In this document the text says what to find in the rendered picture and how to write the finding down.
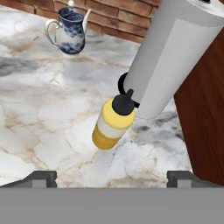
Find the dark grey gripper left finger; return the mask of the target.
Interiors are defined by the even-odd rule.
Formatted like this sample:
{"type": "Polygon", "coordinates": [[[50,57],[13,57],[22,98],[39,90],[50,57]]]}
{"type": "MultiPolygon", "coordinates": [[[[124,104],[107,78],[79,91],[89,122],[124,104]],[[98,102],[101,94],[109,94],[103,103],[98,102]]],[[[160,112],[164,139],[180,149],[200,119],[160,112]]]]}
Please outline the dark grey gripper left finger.
{"type": "Polygon", "coordinates": [[[56,188],[56,171],[34,171],[26,178],[3,185],[17,188],[56,188]]]}

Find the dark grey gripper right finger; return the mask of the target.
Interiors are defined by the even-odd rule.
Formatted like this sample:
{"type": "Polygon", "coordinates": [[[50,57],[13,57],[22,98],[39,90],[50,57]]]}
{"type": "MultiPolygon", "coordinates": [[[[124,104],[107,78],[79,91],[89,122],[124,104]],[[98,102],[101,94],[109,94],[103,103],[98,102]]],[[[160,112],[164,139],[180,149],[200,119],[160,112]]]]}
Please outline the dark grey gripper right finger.
{"type": "Polygon", "coordinates": [[[168,188],[221,188],[221,185],[200,179],[190,171],[168,171],[166,176],[168,188]]]}

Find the brown wooden cabinet side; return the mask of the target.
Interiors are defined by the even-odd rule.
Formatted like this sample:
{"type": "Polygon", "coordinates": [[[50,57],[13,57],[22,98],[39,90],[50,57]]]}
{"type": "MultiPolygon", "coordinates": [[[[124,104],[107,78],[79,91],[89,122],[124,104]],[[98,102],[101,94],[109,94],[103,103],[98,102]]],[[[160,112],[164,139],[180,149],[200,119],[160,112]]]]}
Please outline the brown wooden cabinet side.
{"type": "Polygon", "coordinates": [[[174,99],[193,173],[224,186],[224,29],[174,99]]]}

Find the yellow mustard bottle black cap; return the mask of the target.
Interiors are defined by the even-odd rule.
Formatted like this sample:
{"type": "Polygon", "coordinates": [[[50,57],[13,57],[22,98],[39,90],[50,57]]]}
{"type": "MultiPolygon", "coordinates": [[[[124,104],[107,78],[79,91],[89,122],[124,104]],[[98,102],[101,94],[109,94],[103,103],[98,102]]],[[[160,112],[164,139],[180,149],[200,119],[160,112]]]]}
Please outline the yellow mustard bottle black cap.
{"type": "Polygon", "coordinates": [[[126,94],[118,94],[107,100],[94,126],[92,140],[101,150],[113,148],[135,119],[135,104],[131,97],[133,89],[126,94]]]}

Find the black paper towel holder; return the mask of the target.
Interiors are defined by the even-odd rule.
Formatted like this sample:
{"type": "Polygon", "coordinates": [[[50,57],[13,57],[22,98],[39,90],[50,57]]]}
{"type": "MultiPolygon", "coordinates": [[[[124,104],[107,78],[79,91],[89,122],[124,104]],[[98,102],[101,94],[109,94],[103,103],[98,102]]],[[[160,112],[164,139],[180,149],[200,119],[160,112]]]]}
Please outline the black paper towel holder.
{"type": "MultiPolygon", "coordinates": [[[[123,86],[123,83],[125,81],[125,78],[127,76],[128,72],[127,73],[124,73],[123,75],[120,76],[118,82],[117,82],[117,85],[118,85],[118,91],[121,95],[125,95],[126,94],[126,91],[124,90],[124,86],[123,86]]],[[[138,109],[138,107],[140,106],[140,104],[134,100],[132,100],[135,104],[135,108],[138,109]]]]}

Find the white paper towel roll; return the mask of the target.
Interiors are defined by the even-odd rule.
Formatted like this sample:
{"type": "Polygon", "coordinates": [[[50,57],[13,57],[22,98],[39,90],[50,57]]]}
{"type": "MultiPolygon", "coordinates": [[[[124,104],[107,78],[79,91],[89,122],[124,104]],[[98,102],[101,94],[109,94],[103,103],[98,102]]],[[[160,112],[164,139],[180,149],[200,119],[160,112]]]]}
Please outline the white paper towel roll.
{"type": "Polygon", "coordinates": [[[162,0],[123,86],[136,116],[158,116],[224,27],[220,0],[162,0]]]}

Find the blue and white teapot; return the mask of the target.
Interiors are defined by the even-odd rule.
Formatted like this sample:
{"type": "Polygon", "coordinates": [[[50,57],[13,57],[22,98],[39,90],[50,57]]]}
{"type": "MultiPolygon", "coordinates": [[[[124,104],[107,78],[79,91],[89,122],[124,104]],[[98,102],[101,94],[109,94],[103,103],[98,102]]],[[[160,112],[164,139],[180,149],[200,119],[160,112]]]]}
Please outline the blue and white teapot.
{"type": "Polygon", "coordinates": [[[83,16],[75,9],[74,0],[68,0],[67,6],[59,9],[58,19],[46,21],[46,37],[65,57],[75,58],[84,49],[91,12],[92,10],[88,9],[83,16]]]}

